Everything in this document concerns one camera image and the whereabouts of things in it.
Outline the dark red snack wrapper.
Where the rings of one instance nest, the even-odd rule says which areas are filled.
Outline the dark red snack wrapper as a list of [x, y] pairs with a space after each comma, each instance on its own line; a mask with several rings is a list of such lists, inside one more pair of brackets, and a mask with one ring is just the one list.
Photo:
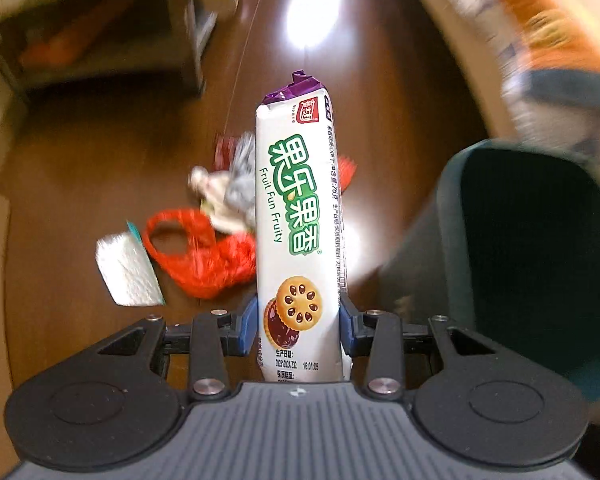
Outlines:
[[234, 159], [238, 136], [217, 136], [214, 144], [213, 170], [228, 171]]

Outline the bed with orange bedspread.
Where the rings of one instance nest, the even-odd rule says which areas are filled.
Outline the bed with orange bedspread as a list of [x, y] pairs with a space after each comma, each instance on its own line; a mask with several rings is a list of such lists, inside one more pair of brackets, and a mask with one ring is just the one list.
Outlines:
[[600, 0], [419, 0], [492, 138], [600, 163]]

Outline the white purple biscuit package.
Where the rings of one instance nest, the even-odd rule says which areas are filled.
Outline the white purple biscuit package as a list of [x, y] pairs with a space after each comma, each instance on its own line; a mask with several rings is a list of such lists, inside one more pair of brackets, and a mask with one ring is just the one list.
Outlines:
[[256, 111], [260, 365], [268, 382], [338, 382], [346, 286], [338, 150], [324, 84], [297, 70]]

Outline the wooden bench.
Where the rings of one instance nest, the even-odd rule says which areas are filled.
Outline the wooden bench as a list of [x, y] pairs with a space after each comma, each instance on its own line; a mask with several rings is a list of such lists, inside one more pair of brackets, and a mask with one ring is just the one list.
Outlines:
[[201, 57], [219, 18], [233, 15], [238, 0], [130, 0], [78, 57], [21, 64], [49, 47], [81, 18], [114, 0], [61, 0], [0, 24], [0, 73], [22, 96], [50, 84], [114, 74], [178, 72], [183, 86], [201, 94]]

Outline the orange foam fruit net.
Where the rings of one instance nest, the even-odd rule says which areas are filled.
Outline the orange foam fruit net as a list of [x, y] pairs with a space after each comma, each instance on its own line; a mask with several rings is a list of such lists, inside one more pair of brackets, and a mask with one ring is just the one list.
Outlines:
[[352, 159], [343, 155], [338, 156], [339, 188], [341, 193], [349, 187], [357, 169], [358, 166], [356, 166], [356, 163]]

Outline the orange box under bench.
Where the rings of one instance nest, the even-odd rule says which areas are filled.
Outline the orange box under bench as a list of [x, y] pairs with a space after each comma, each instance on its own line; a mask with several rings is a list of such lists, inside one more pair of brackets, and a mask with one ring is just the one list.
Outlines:
[[135, 0], [99, 0], [44, 41], [27, 46], [18, 56], [25, 70], [56, 70], [70, 66]]

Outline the dark teal trash bin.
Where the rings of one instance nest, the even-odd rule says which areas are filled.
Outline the dark teal trash bin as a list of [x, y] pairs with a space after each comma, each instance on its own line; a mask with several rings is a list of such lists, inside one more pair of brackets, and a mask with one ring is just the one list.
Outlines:
[[466, 148], [380, 269], [379, 299], [412, 323], [447, 315], [600, 401], [600, 185], [572, 156]]

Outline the grey white paper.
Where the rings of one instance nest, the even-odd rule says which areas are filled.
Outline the grey white paper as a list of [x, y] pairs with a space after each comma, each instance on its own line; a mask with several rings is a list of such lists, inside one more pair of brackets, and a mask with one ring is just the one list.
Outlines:
[[228, 169], [209, 172], [195, 166], [187, 184], [200, 198], [200, 210], [215, 231], [223, 234], [256, 229], [256, 139], [252, 132], [222, 138], [218, 148], [227, 148]]

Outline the white teal tissue pack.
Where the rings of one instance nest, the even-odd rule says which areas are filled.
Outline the white teal tissue pack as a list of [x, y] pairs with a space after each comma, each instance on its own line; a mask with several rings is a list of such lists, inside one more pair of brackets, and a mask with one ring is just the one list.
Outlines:
[[95, 260], [114, 303], [121, 307], [160, 306], [164, 297], [140, 231], [132, 222], [126, 230], [96, 243]]

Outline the red plastic bag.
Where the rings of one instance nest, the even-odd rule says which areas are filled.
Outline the red plastic bag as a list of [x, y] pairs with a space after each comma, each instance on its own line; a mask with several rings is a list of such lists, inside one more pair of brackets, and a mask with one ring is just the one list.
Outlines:
[[[152, 237], [175, 226], [186, 237], [184, 252], [160, 252]], [[188, 296], [212, 299], [230, 287], [256, 278], [257, 244], [249, 232], [217, 240], [210, 218], [199, 209], [168, 209], [150, 217], [142, 233], [146, 252]]]

